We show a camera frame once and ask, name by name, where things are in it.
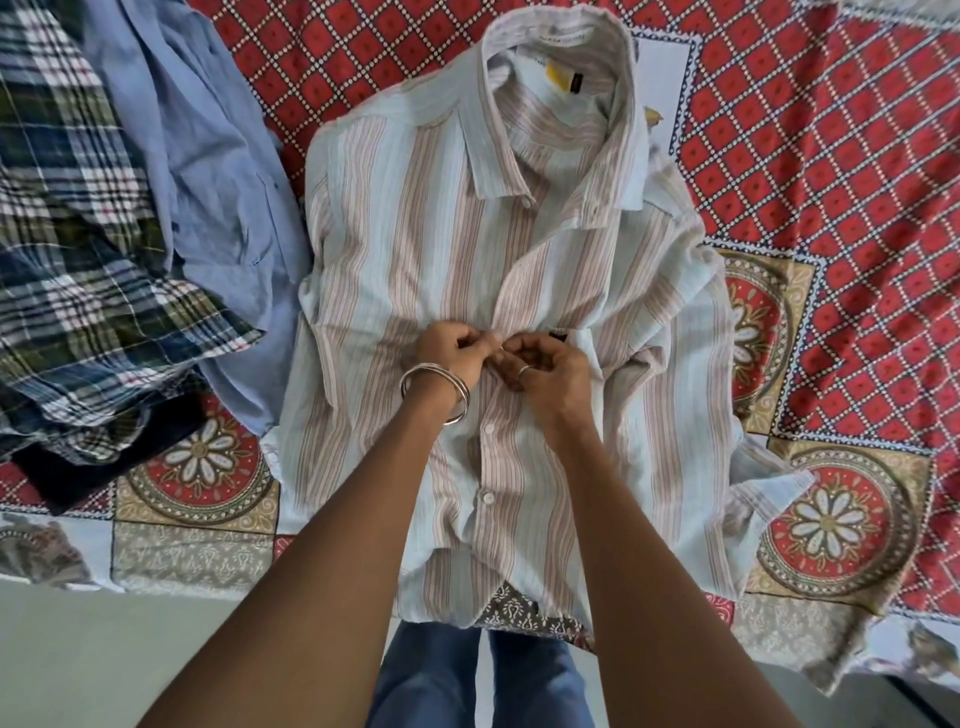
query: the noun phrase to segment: hand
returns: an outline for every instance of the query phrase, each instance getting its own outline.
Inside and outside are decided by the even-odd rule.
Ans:
[[[500,348],[503,338],[494,331],[479,331],[469,324],[440,321],[427,327],[417,339],[417,364],[439,364],[473,389],[480,379],[484,360]],[[442,389],[452,393],[457,401],[457,390],[440,375],[421,372],[411,382],[414,387]]]
[[[599,438],[590,407],[590,365],[579,349],[546,333],[519,333],[503,342],[491,363],[508,387],[524,393],[554,451],[570,438]]]

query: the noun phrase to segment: red patterned bedsheet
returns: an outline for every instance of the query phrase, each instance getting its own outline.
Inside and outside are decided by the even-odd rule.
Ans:
[[[521,3],[193,4],[249,79],[302,192],[320,123],[441,67]],[[718,610],[733,611],[755,658],[824,689],[850,668],[960,689],[957,25],[787,0],[598,4],[636,28],[652,77],[673,73],[650,102],[654,138],[727,260],[738,412],[752,437],[819,475],[764,538],[744,599]],[[5,467],[0,510],[16,515],[0,513],[0,540],[61,529],[85,559],[81,583],[242,594],[288,543],[284,497],[252,438],[209,406],[215,424],[182,459],[158,458],[56,523]],[[207,482],[198,463],[211,452],[223,467]],[[170,546],[186,556],[165,560]],[[583,641],[523,604],[500,595],[488,623]]]

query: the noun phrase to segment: shirt collar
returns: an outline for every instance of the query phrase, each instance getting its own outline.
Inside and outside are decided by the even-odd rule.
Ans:
[[[613,15],[584,5],[524,8],[501,15],[480,42],[458,59],[464,74],[460,118],[477,195],[482,199],[530,197],[493,101],[487,61],[508,48],[536,40],[557,47],[597,43],[612,49],[617,82],[610,130],[574,193],[582,200],[579,227],[608,225],[616,209],[641,209],[649,140],[639,101],[636,46]]]

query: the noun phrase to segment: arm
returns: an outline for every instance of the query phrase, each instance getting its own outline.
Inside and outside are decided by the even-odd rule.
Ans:
[[[493,362],[564,466],[611,726],[799,728],[618,477],[590,412],[587,358],[546,334],[503,349]],[[536,368],[518,376],[525,364]]]
[[[441,364],[472,388],[499,343],[463,324],[435,324],[418,342],[418,361]],[[363,725],[417,491],[457,399],[442,377],[416,376],[357,469],[140,728]]]

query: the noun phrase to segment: person's right hand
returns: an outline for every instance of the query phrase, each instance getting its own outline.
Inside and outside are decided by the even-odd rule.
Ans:
[[[597,437],[590,408],[590,365],[587,356],[547,333],[516,334],[489,359],[527,404],[554,451],[570,438]]]

